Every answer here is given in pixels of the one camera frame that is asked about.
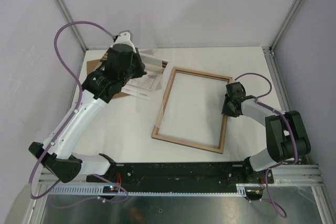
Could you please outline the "printed interior photo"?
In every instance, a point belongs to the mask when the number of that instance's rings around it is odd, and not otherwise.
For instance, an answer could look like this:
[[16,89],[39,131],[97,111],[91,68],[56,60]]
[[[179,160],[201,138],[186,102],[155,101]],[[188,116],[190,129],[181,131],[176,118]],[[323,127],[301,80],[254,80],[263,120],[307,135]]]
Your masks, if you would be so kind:
[[162,89],[162,76],[168,61],[140,52],[140,58],[145,64],[146,74],[140,78],[131,79],[122,88],[121,92],[138,98],[149,100],[154,91]]

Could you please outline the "clear acrylic sheet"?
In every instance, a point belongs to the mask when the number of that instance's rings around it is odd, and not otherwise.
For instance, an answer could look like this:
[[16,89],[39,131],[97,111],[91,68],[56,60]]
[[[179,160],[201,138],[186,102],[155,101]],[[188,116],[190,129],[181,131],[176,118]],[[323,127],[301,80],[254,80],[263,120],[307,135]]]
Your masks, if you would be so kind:
[[161,106],[160,98],[164,92],[162,79],[168,61],[159,56],[157,49],[140,50],[140,58],[145,65],[146,74],[129,80],[122,92],[135,97],[136,111],[150,119]]

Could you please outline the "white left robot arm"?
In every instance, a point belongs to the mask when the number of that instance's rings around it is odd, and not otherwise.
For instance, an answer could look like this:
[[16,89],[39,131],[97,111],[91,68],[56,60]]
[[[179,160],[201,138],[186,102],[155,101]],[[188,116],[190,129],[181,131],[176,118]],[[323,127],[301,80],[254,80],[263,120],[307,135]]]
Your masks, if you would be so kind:
[[137,48],[115,44],[105,57],[100,66],[87,75],[80,87],[81,100],[74,104],[54,132],[41,143],[32,142],[28,148],[43,167],[63,183],[78,175],[97,174],[105,182],[115,178],[116,169],[108,156],[73,152],[87,126],[127,82],[146,75]]

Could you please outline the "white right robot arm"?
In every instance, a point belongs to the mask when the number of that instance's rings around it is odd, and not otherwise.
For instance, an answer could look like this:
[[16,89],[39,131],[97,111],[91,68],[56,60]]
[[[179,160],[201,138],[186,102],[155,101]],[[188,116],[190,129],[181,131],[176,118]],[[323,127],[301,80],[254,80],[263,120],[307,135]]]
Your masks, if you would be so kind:
[[261,172],[311,152],[311,144],[298,111],[281,111],[259,101],[253,95],[247,95],[240,82],[226,86],[222,114],[237,118],[246,116],[265,127],[266,147],[259,153],[247,157],[242,169],[243,179],[254,183]]

